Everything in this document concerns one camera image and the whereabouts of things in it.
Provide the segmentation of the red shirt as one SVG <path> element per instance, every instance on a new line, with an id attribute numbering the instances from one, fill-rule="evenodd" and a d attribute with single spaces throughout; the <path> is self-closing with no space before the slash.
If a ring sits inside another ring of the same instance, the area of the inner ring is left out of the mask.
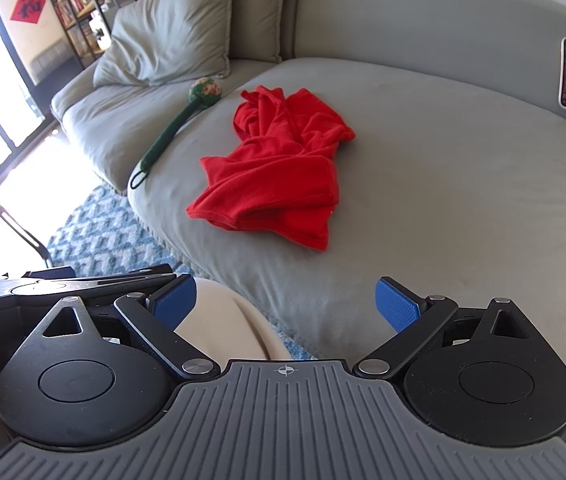
<path id="1" fill-rule="evenodd" d="M 339 204 L 335 156 L 356 134 L 307 89 L 286 96 L 259 86 L 240 97 L 233 118 L 240 145 L 200 160 L 207 187 L 187 215 L 227 231 L 272 232 L 324 252 Z"/>

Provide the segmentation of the black floor stand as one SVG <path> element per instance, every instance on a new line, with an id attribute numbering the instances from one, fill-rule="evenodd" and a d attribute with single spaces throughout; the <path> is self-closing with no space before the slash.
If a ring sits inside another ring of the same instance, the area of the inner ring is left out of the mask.
<path id="1" fill-rule="evenodd" d="M 48 248 L 30 231 L 25 229 L 2 205 L 0 205 L 0 219 L 38 254 L 47 269 L 53 267 L 52 256 Z"/>

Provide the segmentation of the beige trouser leg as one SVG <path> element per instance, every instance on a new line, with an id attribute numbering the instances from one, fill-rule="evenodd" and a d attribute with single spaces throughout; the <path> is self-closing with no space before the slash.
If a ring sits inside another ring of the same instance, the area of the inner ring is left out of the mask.
<path id="1" fill-rule="evenodd" d="M 247 299 L 205 278 L 195 282 L 195 307 L 174 332 L 221 370 L 232 360 L 292 359 L 270 323 Z"/>

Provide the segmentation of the blue patterned rug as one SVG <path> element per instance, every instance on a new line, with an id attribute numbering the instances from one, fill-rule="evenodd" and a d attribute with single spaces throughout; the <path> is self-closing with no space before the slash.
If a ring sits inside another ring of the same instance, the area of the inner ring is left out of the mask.
<path id="1" fill-rule="evenodd" d="M 67 217 L 46 243 L 56 266 L 70 266 L 79 276 L 123 274 L 162 264 L 177 274 L 197 274 L 149 234 L 126 196 L 108 184 L 72 190 L 62 211 Z"/>

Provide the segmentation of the grey sofa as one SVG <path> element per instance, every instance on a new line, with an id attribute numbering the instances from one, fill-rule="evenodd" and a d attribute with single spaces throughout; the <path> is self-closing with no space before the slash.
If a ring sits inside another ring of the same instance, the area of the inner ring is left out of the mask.
<path id="1" fill-rule="evenodd" d="M 384 275 L 464 306 L 513 299 L 566 363 L 566 6 L 555 0 L 284 0 L 279 63 L 237 60 L 128 195 L 197 276 L 321 358 L 356 362 L 389 325 Z M 238 140 L 245 90 L 308 89 L 353 128 L 324 252 L 191 219 L 200 161 Z"/>

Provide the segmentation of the green massage hammer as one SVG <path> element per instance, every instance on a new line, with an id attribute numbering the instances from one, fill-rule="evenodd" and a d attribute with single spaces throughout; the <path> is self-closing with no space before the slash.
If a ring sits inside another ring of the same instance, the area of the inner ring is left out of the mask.
<path id="1" fill-rule="evenodd" d="M 149 176 L 150 170 L 160 159 L 162 153 L 168 148 L 180 129 L 196 114 L 212 107 L 222 98 L 220 84 L 212 77 L 204 77 L 196 80 L 188 90 L 187 104 L 183 110 L 172 119 L 170 124 L 154 141 L 152 146 L 143 155 L 138 163 L 138 170 L 131 177 L 129 186 L 136 190 Z"/>

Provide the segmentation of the grey sofa pillow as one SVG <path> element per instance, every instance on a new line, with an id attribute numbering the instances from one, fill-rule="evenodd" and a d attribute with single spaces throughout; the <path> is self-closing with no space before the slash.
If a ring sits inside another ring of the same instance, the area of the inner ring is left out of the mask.
<path id="1" fill-rule="evenodd" d="M 115 16 L 96 88 L 155 87 L 230 73 L 232 0 L 138 0 Z"/>

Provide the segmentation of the red diamond wall decoration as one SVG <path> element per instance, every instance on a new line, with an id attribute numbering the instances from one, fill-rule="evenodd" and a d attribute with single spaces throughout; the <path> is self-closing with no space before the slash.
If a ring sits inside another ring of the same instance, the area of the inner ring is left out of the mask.
<path id="1" fill-rule="evenodd" d="M 10 19 L 14 22 L 36 24 L 41 17 L 46 0 L 17 0 Z"/>

